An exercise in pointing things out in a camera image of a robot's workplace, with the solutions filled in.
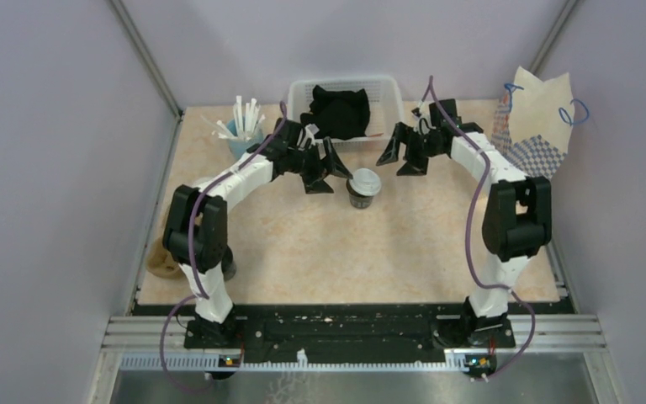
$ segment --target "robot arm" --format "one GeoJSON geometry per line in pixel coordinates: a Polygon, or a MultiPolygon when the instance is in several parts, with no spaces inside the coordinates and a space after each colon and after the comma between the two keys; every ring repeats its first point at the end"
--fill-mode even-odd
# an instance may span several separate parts
{"type": "Polygon", "coordinates": [[[315,127],[311,126],[304,128],[297,122],[287,120],[278,136],[247,165],[242,167],[259,145],[252,146],[238,162],[219,175],[220,178],[225,176],[225,179],[198,183],[195,188],[181,185],[175,190],[162,243],[174,260],[180,263],[194,294],[200,295],[194,278],[196,275],[209,295],[208,299],[199,297],[195,308],[197,315],[205,321],[222,324],[233,307],[224,287],[222,266],[233,264],[232,252],[227,246],[226,225],[227,215],[234,206],[254,189],[284,173],[299,174],[307,194],[332,193],[333,189],[324,181],[328,175],[352,177],[336,154],[330,138],[323,140],[326,155],[320,158],[313,137],[315,127]],[[188,255],[189,218],[195,200],[214,181],[218,183],[207,192],[199,206],[201,221],[194,227],[193,250],[198,270],[195,274],[188,255]]]}
{"type": "MultiPolygon", "coordinates": [[[[489,195],[482,225],[488,252],[486,264],[479,271],[479,280],[482,284],[503,284],[513,288],[519,274],[538,249],[551,240],[550,182],[543,177],[529,178],[489,143],[481,128],[474,123],[462,123],[457,116],[454,99],[443,100],[442,107],[454,122],[447,122],[437,106],[430,104],[429,115],[420,117],[418,128],[401,122],[397,124],[378,165],[396,162],[400,143],[404,143],[405,165],[397,175],[425,175],[429,157],[446,154],[479,181],[485,170],[481,155],[484,152],[491,163],[482,188],[489,195]],[[427,125],[427,131],[422,126],[423,120],[432,123],[431,126],[427,125]],[[480,150],[477,151],[467,140],[458,136],[451,125],[464,131],[480,150]],[[526,206],[527,211],[516,213],[517,203],[526,206]]],[[[465,302],[465,310],[470,311],[467,313],[470,332],[501,324],[506,318],[508,295],[504,289],[478,287],[465,302]]]]}

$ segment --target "blue cup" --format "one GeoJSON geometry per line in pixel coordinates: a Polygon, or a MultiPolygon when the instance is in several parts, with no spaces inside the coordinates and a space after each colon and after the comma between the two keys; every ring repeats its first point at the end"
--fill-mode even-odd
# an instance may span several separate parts
{"type": "MultiPolygon", "coordinates": [[[[246,118],[241,118],[241,120],[243,122],[246,122],[246,118]]],[[[228,129],[234,136],[238,136],[238,134],[236,133],[236,124],[234,123],[234,120],[230,120],[229,123],[226,124],[226,129],[228,129]]],[[[262,141],[263,132],[261,128],[258,128],[254,136],[248,141],[229,140],[229,150],[231,151],[231,154],[234,155],[234,158],[238,161],[241,156],[246,153],[246,149],[253,145],[256,145],[257,143],[261,143],[262,141]]]]}

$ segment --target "paper bag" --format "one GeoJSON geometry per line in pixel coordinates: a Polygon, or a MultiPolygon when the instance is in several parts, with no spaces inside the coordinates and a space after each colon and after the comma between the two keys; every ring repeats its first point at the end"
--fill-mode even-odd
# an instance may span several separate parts
{"type": "Polygon", "coordinates": [[[568,154],[574,116],[569,74],[542,81],[519,67],[505,86],[491,143],[530,176],[551,178],[568,154]]]}

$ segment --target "gray floor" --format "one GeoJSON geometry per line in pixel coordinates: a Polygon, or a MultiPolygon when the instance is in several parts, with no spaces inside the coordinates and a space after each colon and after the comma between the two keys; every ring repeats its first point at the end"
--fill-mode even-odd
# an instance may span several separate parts
{"type": "MultiPolygon", "coordinates": [[[[193,388],[204,374],[176,373],[193,388]]],[[[595,403],[580,354],[528,354],[490,383],[455,373],[256,373],[240,372],[191,396],[161,372],[121,372],[112,403],[595,403]]]]}

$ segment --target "black cloth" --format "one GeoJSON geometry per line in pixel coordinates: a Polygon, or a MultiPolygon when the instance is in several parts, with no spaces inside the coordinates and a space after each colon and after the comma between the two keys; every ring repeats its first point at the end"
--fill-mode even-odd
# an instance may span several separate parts
{"type": "Polygon", "coordinates": [[[368,93],[359,91],[327,91],[321,86],[313,88],[313,102],[310,112],[300,116],[303,126],[318,126],[316,139],[330,136],[333,139],[348,140],[365,136],[370,123],[368,93]]]}

